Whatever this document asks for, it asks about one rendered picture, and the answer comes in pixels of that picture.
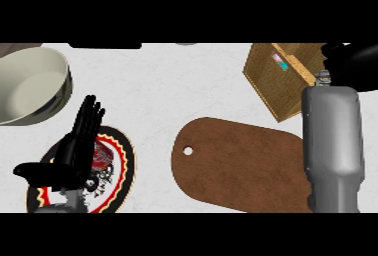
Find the brown wooden cutting board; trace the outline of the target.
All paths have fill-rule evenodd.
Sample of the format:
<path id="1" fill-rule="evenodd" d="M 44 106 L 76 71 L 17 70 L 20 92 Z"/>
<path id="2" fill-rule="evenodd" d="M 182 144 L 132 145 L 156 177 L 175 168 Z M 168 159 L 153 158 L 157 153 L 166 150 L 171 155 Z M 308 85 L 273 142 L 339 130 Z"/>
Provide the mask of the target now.
<path id="1" fill-rule="evenodd" d="M 302 140 L 283 131 L 215 118 L 181 128 L 171 170 L 184 194 L 244 212 L 306 213 Z"/>

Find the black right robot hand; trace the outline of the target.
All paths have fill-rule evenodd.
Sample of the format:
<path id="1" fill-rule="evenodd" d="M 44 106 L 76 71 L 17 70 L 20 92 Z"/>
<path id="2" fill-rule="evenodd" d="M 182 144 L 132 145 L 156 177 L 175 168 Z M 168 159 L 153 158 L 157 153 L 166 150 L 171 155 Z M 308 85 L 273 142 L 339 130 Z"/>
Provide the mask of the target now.
<path id="1" fill-rule="evenodd" d="M 378 90 L 378 42 L 326 43 L 321 47 L 323 66 L 330 85 L 348 86 L 357 92 Z"/>

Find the pink and teal cupcake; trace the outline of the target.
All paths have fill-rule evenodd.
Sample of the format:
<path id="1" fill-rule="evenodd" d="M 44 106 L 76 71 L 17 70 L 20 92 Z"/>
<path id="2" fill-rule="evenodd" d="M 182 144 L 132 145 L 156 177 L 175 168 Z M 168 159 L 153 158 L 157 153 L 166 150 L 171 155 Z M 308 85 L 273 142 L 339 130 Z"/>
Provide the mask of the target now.
<path id="1" fill-rule="evenodd" d="M 280 69 L 281 69 L 283 71 L 287 71 L 287 64 L 286 64 L 286 62 L 283 61 L 283 59 L 280 58 L 280 56 L 274 53 L 274 54 L 271 55 L 271 58 L 273 58 L 273 60 L 275 61 L 275 64 L 277 64 L 277 66 L 280 67 Z"/>

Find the red and black patterned plate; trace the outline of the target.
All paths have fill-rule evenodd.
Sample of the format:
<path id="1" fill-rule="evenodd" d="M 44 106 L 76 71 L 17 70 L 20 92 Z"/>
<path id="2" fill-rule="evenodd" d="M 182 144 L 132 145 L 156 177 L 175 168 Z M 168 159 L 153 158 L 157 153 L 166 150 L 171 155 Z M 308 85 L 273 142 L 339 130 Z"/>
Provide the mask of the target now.
<path id="1" fill-rule="evenodd" d="M 92 162 L 94 179 L 86 181 L 82 189 L 82 201 L 88 213 L 115 213 L 126 199 L 134 182 L 134 149 L 126 135 L 109 126 L 101 126 L 97 134 L 100 156 Z M 41 158 L 42 163 L 51 163 L 58 142 L 51 146 Z M 32 213 L 39 207 L 63 204 L 64 197 L 51 192 L 47 187 L 27 187 L 24 208 Z"/>

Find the pale grey bowl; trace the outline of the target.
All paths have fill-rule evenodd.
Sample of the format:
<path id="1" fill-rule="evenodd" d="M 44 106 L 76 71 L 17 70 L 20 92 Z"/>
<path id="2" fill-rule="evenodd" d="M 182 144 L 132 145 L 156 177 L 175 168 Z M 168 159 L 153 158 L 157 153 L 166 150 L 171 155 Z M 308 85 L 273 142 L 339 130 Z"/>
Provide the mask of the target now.
<path id="1" fill-rule="evenodd" d="M 51 118 L 72 94 L 63 54 L 45 47 L 0 58 L 0 126 L 26 126 Z"/>

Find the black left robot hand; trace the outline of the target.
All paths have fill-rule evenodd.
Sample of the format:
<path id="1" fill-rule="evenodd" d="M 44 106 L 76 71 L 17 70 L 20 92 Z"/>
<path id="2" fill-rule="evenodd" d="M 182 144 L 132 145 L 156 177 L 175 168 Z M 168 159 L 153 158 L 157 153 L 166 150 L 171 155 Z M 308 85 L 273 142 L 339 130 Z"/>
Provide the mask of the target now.
<path id="1" fill-rule="evenodd" d="M 85 183 L 94 154 L 104 109 L 94 95 L 86 95 L 76 113 L 70 132 L 63 136 L 51 163 L 21 163 L 13 174 L 21 177 L 33 188 L 76 190 Z"/>

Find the tan wicker basket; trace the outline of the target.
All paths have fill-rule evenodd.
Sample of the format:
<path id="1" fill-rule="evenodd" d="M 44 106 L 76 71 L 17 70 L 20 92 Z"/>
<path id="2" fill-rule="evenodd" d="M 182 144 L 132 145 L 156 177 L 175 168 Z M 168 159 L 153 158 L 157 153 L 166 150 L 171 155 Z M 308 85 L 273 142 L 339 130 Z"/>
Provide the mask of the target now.
<path id="1" fill-rule="evenodd" d="M 323 70 L 323 43 L 253 43 L 243 75 L 277 122 L 301 112 L 301 91 L 314 85 Z M 277 54 L 287 64 L 283 71 L 271 58 Z"/>

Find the grey brown rounded object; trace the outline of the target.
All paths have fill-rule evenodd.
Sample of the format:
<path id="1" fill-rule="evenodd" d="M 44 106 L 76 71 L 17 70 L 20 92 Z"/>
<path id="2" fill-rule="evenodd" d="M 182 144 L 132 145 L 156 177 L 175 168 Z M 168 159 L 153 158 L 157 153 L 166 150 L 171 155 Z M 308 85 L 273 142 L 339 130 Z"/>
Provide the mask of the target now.
<path id="1" fill-rule="evenodd" d="M 0 43 L 0 58 L 19 50 L 39 46 L 39 43 Z"/>

